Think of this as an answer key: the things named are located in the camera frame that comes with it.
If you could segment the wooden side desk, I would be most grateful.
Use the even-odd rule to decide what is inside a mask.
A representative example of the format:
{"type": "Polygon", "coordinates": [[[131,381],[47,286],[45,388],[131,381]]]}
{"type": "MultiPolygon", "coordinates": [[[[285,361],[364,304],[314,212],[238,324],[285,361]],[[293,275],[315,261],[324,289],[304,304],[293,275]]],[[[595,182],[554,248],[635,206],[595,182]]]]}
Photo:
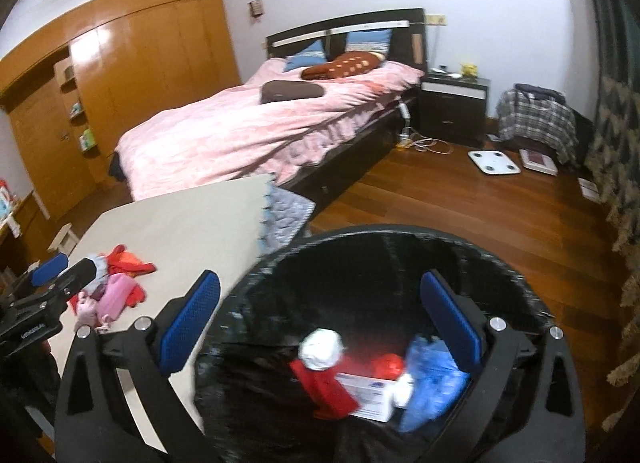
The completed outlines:
{"type": "Polygon", "coordinates": [[[34,262],[27,231],[38,212],[39,206],[29,192],[12,213],[15,224],[6,225],[1,230],[1,292],[34,262]]]}

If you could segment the right blue pillow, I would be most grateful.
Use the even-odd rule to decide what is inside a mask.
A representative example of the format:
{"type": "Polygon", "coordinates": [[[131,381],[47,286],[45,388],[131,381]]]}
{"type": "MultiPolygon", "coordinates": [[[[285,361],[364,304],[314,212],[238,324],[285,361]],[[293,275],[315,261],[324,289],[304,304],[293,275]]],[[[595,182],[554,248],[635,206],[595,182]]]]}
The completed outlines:
{"type": "Polygon", "coordinates": [[[363,52],[387,57],[392,33],[392,29],[349,32],[345,52],[363,52]]]}

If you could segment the grey quilted table cover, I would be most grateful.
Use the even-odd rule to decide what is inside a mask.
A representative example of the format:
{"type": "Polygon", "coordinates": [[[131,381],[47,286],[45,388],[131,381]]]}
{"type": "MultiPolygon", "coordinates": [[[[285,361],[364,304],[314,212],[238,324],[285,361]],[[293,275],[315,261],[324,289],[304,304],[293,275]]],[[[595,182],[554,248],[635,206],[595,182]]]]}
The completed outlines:
{"type": "Polygon", "coordinates": [[[266,256],[309,235],[308,224],[316,205],[311,200],[273,184],[269,185],[262,209],[258,246],[266,256]]]}

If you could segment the small orange foam net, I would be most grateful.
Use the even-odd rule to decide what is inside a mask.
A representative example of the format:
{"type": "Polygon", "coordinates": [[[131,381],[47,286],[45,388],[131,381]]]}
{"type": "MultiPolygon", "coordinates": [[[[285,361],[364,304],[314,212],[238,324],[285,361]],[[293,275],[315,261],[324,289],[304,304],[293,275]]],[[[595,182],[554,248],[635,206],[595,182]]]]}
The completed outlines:
{"type": "Polygon", "coordinates": [[[123,244],[116,245],[111,253],[106,255],[107,271],[110,275],[115,273],[126,273],[129,277],[138,275],[149,275],[156,270],[153,263],[141,261],[136,254],[128,251],[123,244]]]}

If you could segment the small white wooden stool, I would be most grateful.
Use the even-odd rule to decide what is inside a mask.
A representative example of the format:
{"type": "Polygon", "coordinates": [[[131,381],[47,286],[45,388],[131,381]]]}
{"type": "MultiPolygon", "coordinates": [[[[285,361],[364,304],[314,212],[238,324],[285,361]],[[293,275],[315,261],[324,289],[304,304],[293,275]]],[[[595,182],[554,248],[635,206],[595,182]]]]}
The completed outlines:
{"type": "Polygon", "coordinates": [[[68,256],[73,253],[73,250],[77,246],[78,242],[79,239],[76,233],[73,231],[72,224],[67,223],[63,225],[55,235],[50,245],[48,246],[48,251],[58,252],[68,256]]]}

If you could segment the small white wrapper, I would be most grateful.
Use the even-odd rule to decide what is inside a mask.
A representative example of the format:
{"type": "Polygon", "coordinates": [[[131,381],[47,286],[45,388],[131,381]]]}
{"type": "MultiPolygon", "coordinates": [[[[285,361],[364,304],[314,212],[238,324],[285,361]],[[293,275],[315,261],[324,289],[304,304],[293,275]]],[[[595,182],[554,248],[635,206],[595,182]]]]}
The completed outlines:
{"type": "Polygon", "coordinates": [[[326,371],[343,358],[341,335],[329,329],[316,329],[303,339],[298,347],[298,358],[311,371],[326,371]]]}

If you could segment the yellow plush toy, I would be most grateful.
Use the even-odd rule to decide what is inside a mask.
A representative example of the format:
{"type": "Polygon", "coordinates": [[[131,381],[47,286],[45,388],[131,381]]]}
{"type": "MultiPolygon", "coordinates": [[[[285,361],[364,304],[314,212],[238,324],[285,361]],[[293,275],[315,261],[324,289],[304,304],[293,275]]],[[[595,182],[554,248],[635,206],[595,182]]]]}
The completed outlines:
{"type": "Polygon", "coordinates": [[[476,79],[478,76],[478,69],[476,64],[461,64],[460,73],[468,79],[476,79]]]}

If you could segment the dark brown folded cloth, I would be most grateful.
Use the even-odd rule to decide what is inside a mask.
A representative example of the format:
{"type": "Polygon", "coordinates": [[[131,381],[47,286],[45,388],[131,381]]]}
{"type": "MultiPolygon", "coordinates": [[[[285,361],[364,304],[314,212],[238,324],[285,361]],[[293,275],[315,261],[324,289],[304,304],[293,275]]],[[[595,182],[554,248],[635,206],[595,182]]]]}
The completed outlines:
{"type": "Polygon", "coordinates": [[[320,98],[326,91],[321,85],[306,81],[269,81],[260,89],[260,102],[291,101],[320,98]]]}

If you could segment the blue plastic bag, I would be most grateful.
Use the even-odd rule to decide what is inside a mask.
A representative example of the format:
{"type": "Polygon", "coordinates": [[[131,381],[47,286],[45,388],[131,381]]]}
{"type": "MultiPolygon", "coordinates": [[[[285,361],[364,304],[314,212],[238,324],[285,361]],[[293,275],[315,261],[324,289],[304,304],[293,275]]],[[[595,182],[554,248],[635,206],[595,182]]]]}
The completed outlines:
{"type": "Polygon", "coordinates": [[[445,414],[471,377],[458,368],[442,339],[425,339],[421,335],[416,335],[409,345],[405,368],[412,387],[399,422],[401,433],[412,433],[445,414]]]}

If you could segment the red plastic bag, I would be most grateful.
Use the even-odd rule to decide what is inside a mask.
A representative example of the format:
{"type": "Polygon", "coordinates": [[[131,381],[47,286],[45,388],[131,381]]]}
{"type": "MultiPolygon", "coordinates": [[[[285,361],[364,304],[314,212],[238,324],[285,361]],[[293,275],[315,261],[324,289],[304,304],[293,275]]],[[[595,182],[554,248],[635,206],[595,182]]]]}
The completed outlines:
{"type": "Polygon", "coordinates": [[[405,370],[405,361],[396,353],[384,353],[370,363],[370,369],[375,379],[396,381],[405,370]]]}

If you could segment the grey cloth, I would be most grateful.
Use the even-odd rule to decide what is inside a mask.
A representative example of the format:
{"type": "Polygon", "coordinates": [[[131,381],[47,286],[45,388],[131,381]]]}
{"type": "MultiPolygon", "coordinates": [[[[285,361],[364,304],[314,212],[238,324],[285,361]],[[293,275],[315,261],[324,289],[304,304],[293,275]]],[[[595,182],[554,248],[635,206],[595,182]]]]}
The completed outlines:
{"type": "Polygon", "coordinates": [[[93,280],[87,285],[90,291],[94,291],[102,287],[108,279],[108,261],[102,254],[91,254],[87,256],[90,261],[96,266],[96,275],[93,280]]]}

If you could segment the white blue medicine box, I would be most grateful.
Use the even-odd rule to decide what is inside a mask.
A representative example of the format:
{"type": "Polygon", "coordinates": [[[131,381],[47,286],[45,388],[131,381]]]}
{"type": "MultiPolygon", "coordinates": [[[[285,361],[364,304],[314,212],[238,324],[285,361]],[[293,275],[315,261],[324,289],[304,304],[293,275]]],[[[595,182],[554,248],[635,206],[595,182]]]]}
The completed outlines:
{"type": "Polygon", "coordinates": [[[352,417],[386,423],[394,413],[394,391],[396,382],[391,379],[337,373],[336,380],[357,403],[352,417]]]}

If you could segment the brown dotted pillow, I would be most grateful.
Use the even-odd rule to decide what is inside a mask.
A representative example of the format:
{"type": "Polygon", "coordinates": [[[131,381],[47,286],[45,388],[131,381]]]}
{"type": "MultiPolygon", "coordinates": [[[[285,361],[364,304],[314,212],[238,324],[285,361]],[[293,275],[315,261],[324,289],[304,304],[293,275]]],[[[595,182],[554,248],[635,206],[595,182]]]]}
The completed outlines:
{"type": "Polygon", "coordinates": [[[385,56],[379,53],[347,52],[333,61],[317,64],[302,71],[303,81],[322,81],[345,79],[351,76],[366,74],[379,67],[385,56]]]}

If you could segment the plaid cloth covered chair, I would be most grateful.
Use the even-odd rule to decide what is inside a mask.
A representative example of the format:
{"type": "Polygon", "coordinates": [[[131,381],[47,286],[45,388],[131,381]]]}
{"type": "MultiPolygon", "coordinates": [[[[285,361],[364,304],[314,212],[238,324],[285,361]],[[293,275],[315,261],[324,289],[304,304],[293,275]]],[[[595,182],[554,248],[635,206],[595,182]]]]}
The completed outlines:
{"type": "Polygon", "coordinates": [[[525,138],[554,150],[561,164],[576,162],[575,116],[565,96],[556,90],[514,84],[498,99],[498,137],[502,142],[525,138]]]}

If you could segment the red cloth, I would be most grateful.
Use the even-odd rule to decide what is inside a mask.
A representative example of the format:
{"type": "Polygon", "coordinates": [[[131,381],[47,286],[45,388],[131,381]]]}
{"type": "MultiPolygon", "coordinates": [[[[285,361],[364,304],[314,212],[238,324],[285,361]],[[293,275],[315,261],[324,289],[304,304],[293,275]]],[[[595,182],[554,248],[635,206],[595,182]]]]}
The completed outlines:
{"type": "Polygon", "coordinates": [[[314,403],[314,417],[319,420],[341,420],[359,409],[358,401],[337,381],[338,373],[355,373],[358,365],[349,357],[332,368],[314,371],[295,359],[290,368],[303,390],[314,403]]]}

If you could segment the pink hot water bag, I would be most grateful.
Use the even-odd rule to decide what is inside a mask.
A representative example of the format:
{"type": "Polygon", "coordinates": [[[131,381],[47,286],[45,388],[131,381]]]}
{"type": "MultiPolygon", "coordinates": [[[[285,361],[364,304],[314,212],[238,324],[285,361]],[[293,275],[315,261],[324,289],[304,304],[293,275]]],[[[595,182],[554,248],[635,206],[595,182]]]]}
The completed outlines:
{"type": "Polygon", "coordinates": [[[126,273],[115,273],[108,278],[102,296],[96,302],[96,319],[100,327],[107,327],[119,318],[135,286],[134,278],[126,273]]]}

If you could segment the bed with pink cover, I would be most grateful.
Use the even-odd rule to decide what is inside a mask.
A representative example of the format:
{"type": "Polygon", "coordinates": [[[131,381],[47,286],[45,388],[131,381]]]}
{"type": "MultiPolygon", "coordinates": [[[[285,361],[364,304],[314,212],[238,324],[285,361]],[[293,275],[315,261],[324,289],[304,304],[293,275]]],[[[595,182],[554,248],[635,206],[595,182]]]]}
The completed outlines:
{"type": "Polygon", "coordinates": [[[264,62],[244,84],[160,111],[117,142],[118,163],[136,201],[250,174],[278,184],[348,144],[388,104],[421,79],[420,70],[387,60],[366,74],[324,80],[322,96],[260,100],[269,81],[296,81],[285,62],[264,62]]]}

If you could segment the white tissue wad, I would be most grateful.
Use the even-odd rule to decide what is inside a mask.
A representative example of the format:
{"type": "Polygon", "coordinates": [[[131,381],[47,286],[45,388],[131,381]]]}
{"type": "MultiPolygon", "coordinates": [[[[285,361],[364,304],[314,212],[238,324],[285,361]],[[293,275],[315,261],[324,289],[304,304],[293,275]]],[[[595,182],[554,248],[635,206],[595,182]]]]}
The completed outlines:
{"type": "Polygon", "coordinates": [[[404,372],[396,379],[393,389],[393,404],[395,408],[406,409],[413,394],[414,379],[408,372],[404,372]]]}

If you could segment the blue pillow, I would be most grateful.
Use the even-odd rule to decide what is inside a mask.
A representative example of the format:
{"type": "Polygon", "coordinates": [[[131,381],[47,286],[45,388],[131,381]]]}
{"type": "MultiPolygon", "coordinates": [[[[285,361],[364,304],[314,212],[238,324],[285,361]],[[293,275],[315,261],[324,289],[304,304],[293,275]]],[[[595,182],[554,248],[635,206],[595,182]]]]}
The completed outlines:
{"type": "Polygon", "coordinates": [[[299,68],[309,68],[326,63],[326,53],[320,40],[313,41],[309,46],[295,55],[286,58],[284,72],[299,68]]]}
{"type": "Polygon", "coordinates": [[[392,29],[349,32],[345,52],[363,52],[387,57],[392,33],[392,29]]]}

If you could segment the patterned dark curtain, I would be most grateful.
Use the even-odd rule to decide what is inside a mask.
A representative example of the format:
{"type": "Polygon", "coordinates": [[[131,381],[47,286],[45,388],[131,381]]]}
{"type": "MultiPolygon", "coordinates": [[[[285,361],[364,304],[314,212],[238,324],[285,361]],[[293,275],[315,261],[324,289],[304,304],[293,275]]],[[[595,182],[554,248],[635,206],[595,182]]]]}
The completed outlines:
{"type": "Polygon", "coordinates": [[[606,380],[639,389],[639,0],[593,0],[599,95],[587,166],[616,232],[612,251],[626,265],[620,308],[620,363],[606,380]]]}

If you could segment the black bedside nightstand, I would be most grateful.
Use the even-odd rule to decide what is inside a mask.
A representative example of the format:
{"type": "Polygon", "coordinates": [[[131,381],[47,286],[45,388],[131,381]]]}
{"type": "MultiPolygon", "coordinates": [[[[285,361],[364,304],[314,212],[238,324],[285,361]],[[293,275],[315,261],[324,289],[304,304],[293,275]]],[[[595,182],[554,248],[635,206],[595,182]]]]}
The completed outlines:
{"type": "Polygon", "coordinates": [[[424,76],[420,85],[420,112],[414,127],[427,137],[482,148],[486,139],[489,88],[490,82],[486,79],[424,76]]]}

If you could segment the wooden wardrobe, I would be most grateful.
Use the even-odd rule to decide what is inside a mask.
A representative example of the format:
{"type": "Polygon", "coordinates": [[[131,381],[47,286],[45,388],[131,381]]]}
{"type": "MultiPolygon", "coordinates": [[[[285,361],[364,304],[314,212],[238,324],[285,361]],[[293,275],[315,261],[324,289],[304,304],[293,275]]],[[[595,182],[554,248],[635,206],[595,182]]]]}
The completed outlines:
{"type": "Polygon", "coordinates": [[[93,0],[1,60],[1,107],[60,218],[107,182],[122,134],[239,84],[224,0],[93,0]]]}

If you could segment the left blue pillow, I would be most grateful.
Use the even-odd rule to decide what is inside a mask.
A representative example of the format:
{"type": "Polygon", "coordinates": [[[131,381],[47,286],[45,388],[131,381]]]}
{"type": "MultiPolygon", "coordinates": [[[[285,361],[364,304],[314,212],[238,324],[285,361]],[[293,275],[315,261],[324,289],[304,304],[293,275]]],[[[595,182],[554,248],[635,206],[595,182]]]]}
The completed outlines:
{"type": "Polygon", "coordinates": [[[309,46],[295,55],[286,58],[284,72],[299,68],[309,68],[326,63],[326,53],[320,40],[313,41],[309,46]]]}

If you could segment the left wall lamp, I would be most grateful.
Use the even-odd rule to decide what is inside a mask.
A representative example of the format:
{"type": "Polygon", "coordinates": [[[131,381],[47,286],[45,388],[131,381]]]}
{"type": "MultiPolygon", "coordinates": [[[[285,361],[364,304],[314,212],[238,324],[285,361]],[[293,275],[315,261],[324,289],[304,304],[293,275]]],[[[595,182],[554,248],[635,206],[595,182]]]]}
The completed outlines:
{"type": "Polygon", "coordinates": [[[264,4],[262,4],[262,0],[251,0],[248,3],[248,7],[250,8],[250,16],[254,19],[258,19],[264,15],[264,4]]]}

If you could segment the large orange foam net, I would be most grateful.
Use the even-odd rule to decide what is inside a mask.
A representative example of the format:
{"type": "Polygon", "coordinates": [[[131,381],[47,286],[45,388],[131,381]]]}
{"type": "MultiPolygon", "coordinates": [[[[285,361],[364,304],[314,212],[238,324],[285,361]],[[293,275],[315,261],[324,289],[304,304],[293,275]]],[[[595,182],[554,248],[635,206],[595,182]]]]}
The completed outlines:
{"type": "MultiPolygon", "coordinates": [[[[140,284],[135,284],[131,288],[131,291],[129,292],[129,294],[127,295],[125,304],[130,308],[134,308],[137,305],[143,303],[145,300],[146,300],[145,290],[142,289],[140,284]]],[[[70,300],[70,308],[73,309],[74,313],[77,313],[78,303],[79,303],[78,296],[74,296],[70,300]]]]}

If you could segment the white bathroom scale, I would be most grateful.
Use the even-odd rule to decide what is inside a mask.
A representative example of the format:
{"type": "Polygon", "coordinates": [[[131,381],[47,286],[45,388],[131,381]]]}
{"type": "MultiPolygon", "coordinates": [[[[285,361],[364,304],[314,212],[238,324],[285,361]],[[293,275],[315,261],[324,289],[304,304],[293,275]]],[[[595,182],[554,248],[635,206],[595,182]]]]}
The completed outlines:
{"type": "Polygon", "coordinates": [[[521,173],[518,164],[498,150],[469,151],[468,157],[483,174],[488,176],[518,175],[521,173]]]}

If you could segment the black lined trash bin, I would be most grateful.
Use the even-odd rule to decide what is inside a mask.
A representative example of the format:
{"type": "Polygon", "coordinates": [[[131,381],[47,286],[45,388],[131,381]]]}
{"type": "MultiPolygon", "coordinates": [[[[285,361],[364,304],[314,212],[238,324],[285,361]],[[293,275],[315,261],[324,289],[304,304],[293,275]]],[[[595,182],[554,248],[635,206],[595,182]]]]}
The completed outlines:
{"type": "Polygon", "coordinates": [[[196,409],[227,462],[553,461],[547,422],[552,319],[523,276],[486,249],[410,226],[352,227],[268,255],[230,291],[195,361],[196,409]],[[434,336],[419,285],[435,269],[490,331],[461,401],[413,434],[369,420],[319,420],[290,369],[315,327],[357,362],[434,336]]]}

